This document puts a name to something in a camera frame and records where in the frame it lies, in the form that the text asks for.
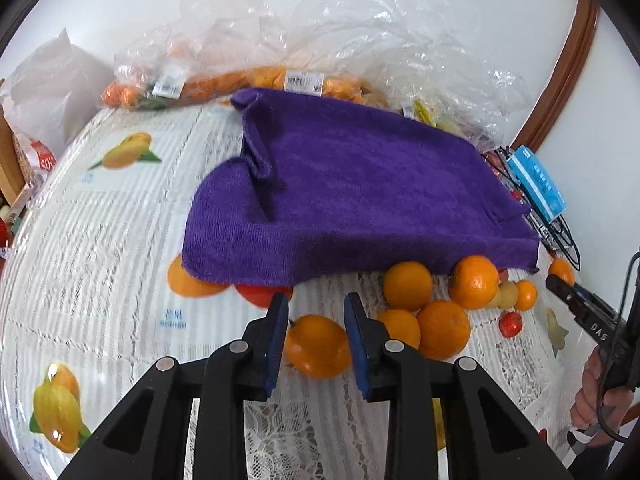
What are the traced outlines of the person's right hand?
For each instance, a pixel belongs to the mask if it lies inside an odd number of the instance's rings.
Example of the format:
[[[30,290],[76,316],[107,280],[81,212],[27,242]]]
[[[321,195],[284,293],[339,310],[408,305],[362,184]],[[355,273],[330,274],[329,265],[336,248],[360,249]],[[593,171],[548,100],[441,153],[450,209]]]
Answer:
[[[570,421],[577,429],[587,429],[598,422],[598,379],[602,373],[600,351],[595,348],[582,371],[582,388],[576,393],[570,408]],[[603,395],[602,404],[613,411],[606,419],[612,430],[619,430],[620,424],[634,400],[634,393],[624,387],[608,390]]]

